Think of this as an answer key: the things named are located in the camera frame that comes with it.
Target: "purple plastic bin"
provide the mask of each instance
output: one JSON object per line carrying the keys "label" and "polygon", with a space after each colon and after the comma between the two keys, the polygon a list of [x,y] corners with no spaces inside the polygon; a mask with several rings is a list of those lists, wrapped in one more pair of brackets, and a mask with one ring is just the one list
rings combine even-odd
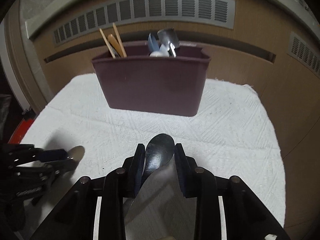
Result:
{"label": "purple plastic bin", "polygon": [[125,46],[127,58],[109,52],[92,59],[111,108],[194,116],[211,58],[202,48],[180,46],[177,57],[149,57],[147,45]]}

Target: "spoon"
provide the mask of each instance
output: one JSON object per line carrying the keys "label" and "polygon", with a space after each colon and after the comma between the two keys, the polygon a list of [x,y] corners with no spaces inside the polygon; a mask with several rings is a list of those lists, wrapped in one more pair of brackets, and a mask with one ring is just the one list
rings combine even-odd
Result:
{"label": "spoon", "polygon": [[[165,133],[154,136],[146,147],[146,165],[142,174],[140,188],[147,178],[157,169],[165,166],[174,153],[174,140]],[[127,215],[134,198],[128,198],[123,204],[124,216]]]}

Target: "wooden wall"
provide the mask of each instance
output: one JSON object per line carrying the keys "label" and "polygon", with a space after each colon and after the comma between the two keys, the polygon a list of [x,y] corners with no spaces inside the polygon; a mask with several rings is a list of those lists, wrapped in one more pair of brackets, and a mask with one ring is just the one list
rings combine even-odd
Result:
{"label": "wooden wall", "polygon": [[[40,63],[54,93],[59,92],[74,76],[93,72],[91,58],[106,48],[89,49],[45,63],[44,59],[54,53],[101,38],[99,32],[94,32],[55,46],[53,30],[78,13],[105,1],[83,0],[58,16],[35,38]],[[300,239],[320,210],[320,183],[316,179],[320,171],[317,144],[317,134],[320,132],[320,80],[286,52],[292,31],[319,52],[318,44],[302,25],[266,0],[236,0],[233,30],[183,22],[136,23],[119,26],[118,29],[120,33],[130,33],[165,27],[227,37],[276,54],[274,63],[271,63],[237,50],[203,44],[213,57],[208,77],[252,85],[268,112],[286,172],[285,228],[292,240]],[[106,29],[104,32],[108,34],[112,30]]]}

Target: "screw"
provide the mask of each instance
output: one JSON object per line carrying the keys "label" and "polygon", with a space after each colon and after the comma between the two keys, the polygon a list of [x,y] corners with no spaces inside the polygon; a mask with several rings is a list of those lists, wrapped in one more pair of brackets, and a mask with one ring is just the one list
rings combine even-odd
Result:
{"label": "screw", "polygon": [[195,168],[195,172],[196,172],[196,173],[204,173],[204,168],[202,168],[202,167],[196,167],[196,168]]}
{"label": "screw", "polygon": [[118,169],[116,169],[116,173],[117,174],[124,174],[125,173],[125,168],[118,168]]}
{"label": "screw", "polygon": [[232,176],[231,177],[231,181],[234,183],[239,183],[240,182],[240,178],[238,176]]}
{"label": "screw", "polygon": [[82,183],[82,184],[84,184],[84,183],[87,183],[88,181],[89,181],[89,177],[88,176],[83,176],[83,177],[81,177],[80,178],[80,182]]}

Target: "white cloth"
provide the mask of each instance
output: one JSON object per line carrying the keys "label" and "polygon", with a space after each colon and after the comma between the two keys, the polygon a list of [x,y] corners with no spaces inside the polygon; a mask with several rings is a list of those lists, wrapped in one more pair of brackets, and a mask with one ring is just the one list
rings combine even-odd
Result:
{"label": "white cloth", "polygon": [[[280,148],[273,125],[250,86],[207,79],[198,114],[183,117],[111,109],[96,75],[86,74],[75,77],[55,96],[21,142],[45,149],[69,150],[77,145],[85,148],[84,158],[75,172],[66,174],[66,178],[53,184],[52,191],[36,207],[27,207],[24,235],[30,236],[81,176],[87,175],[92,179],[105,176],[122,166],[126,157],[133,156],[138,143],[147,145],[159,133],[170,134],[175,143],[182,143],[186,155],[194,157],[198,166],[214,175],[225,178],[240,176],[284,225],[285,175]],[[178,213],[182,218],[188,216],[183,213],[183,204],[170,201],[172,192],[178,188],[171,166],[165,169],[172,171],[167,181],[173,183],[156,183],[164,174],[159,171],[142,187],[141,191],[147,186],[151,188],[141,192],[141,201],[152,196],[149,202],[156,201],[158,208],[151,212],[146,207],[140,207],[146,213],[142,216],[143,212],[139,211],[133,216],[134,210],[138,210],[134,207],[140,201],[137,199],[126,219],[127,239],[145,237],[152,240],[168,234],[176,234],[176,238],[182,235],[185,239],[193,238],[193,228],[186,231],[177,222],[181,219],[176,217]],[[188,210],[194,210],[192,200],[182,200],[180,195],[178,199],[189,205]],[[145,229],[134,232],[142,227],[151,228],[152,232]],[[183,231],[175,233],[175,230],[179,231],[177,228],[183,228]],[[142,237],[143,232],[148,232],[148,237]]]}

